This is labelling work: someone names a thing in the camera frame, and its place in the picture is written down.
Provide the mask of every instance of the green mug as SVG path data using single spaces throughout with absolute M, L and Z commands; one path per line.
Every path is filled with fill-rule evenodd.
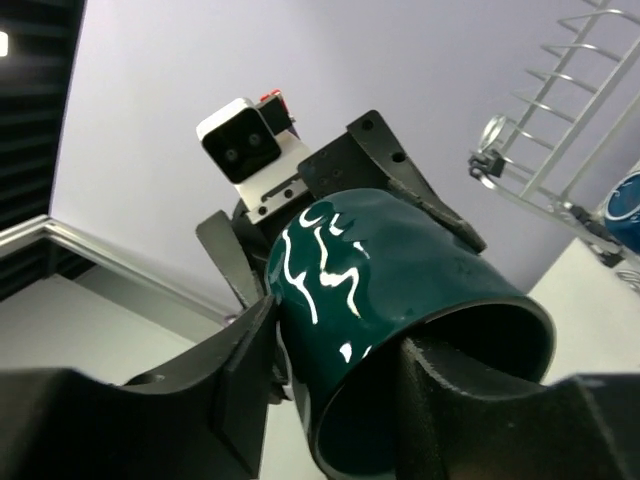
M 546 312 L 382 190 L 335 193 L 300 213 L 275 241 L 265 281 L 311 453 L 333 478 L 393 473 L 390 352 L 409 329 L 429 324 L 421 328 L 527 380 L 551 359 Z

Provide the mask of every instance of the camera lens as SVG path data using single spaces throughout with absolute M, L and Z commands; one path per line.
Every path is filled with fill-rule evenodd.
M 235 162 L 238 160 L 238 151 L 235 148 L 230 148 L 226 152 L 224 152 L 224 158 L 227 159 L 228 162 Z
M 249 135 L 249 145 L 252 147 L 259 147 L 262 144 L 262 137 L 257 133 Z

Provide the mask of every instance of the wire rack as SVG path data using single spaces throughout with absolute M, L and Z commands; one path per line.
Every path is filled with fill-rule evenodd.
M 525 102 L 524 113 L 519 118 L 496 115 L 489 121 L 478 149 L 472 152 L 469 173 L 482 185 L 507 200 L 562 225 L 602 252 L 620 255 L 640 268 L 640 260 L 608 234 L 598 218 L 597 211 L 588 212 L 571 199 L 571 194 L 585 173 L 602 158 L 605 148 L 621 127 L 640 109 L 640 93 L 628 104 L 611 130 L 599 140 L 573 176 L 564 183 L 563 188 L 552 190 L 544 185 L 545 180 L 562 162 L 569 147 L 640 57 L 640 17 L 629 11 L 610 8 L 611 0 L 582 1 L 587 4 L 587 13 L 558 20 L 563 29 L 574 35 L 573 40 L 563 44 L 541 45 L 545 52 L 557 57 L 555 67 L 549 70 L 526 70 L 527 74 L 542 82 L 540 88 L 532 97 L 512 93 Z M 590 36 L 598 22 L 603 18 L 612 17 L 617 22 L 625 22 L 625 28 L 637 28 L 637 37 L 624 54 L 596 45 Z M 606 72 L 608 74 L 604 82 L 593 85 L 576 74 L 570 74 L 567 67 L 576 52 L 584 52 L 583 55 L 592 56 L 594 61 L 606 59 L 605 63 L 609 65 L 610 70 Z M 584 92 L 588 100 L 578 115 L 552 106 L 549 95 L 555 86 L 575 88 Z M 530 123 L 537 112 L 560 119 L 563 127 L 559 141 L 549 142 L 533 133 Z M 516 140 L 532 142 L 546 152 L 536 167 L 532 168 L 525 161 L 521 161 L 524 159 L 510 157 L 510 149 Z

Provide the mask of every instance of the gray wall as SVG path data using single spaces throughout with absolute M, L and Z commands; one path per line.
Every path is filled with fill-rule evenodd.
M 195 126 L 233 98 L 277 87 L 313 149 L 380 110 L 438 192 L 485 236 L 487 258 L 529 288 L 569 236 L 470 179 L 466 160 L 492 114 L 521 111 L 510 90 L 535 92 L 539 83 L 523 68 L 553 65 L 537 45 L 571 38 L 556 19 L 588 9 L 580 0 L 93 0 L 52 213 L 156 273 L 235 303 L 193 233 L 237 198 Z M 623 33 L 603 38 L 622 44 Z M 585 65 L 588 78 L 602 71 Z M 631 83 L 621 89 L 627 97 L 637 89 Z M 557 99 L 574 110 L 579 102 L 562 91 Z M 614 114 L 596 119 L 589 137 Z M 591 203 L 638 159 L 633 129 L 623 137 L 587 182 Z

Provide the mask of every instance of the screw hole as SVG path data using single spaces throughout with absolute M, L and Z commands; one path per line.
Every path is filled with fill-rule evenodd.
M 391 160 L 393 160 L 395 163 L 402 163 L 407 159 L 407 154 L 404 152 L 396 152 L 393 155 L 391 155 Z
M 127 385 L 148 385 L 150 383 L 158 383 L 164 380 L 164 375 L 156 375 L 154 373 L 143 373 L 133 377 L 127 382 Z

